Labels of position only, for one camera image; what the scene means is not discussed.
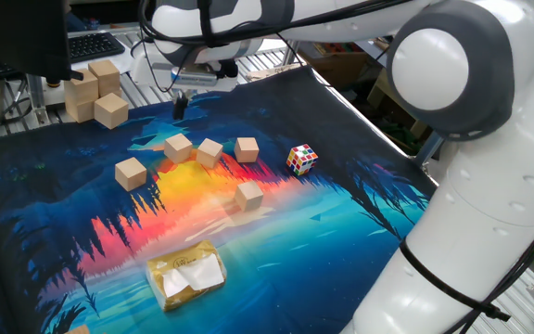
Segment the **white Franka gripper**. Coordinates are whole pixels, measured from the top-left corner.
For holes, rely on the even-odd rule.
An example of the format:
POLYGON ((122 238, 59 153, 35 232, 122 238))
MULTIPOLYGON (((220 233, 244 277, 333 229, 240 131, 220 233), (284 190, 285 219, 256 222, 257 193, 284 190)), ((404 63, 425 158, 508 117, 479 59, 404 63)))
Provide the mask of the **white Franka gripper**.
POLYGON ((219 78, 209 64, 172 65, 152 43, 141 43, 133 48, 130 76, 136 84, 155 86, 164 93, 183 91, 173 99, 172 117, 175 120, 183 118, 190 91, 230 92, 238 85, 236 76, 219 78))

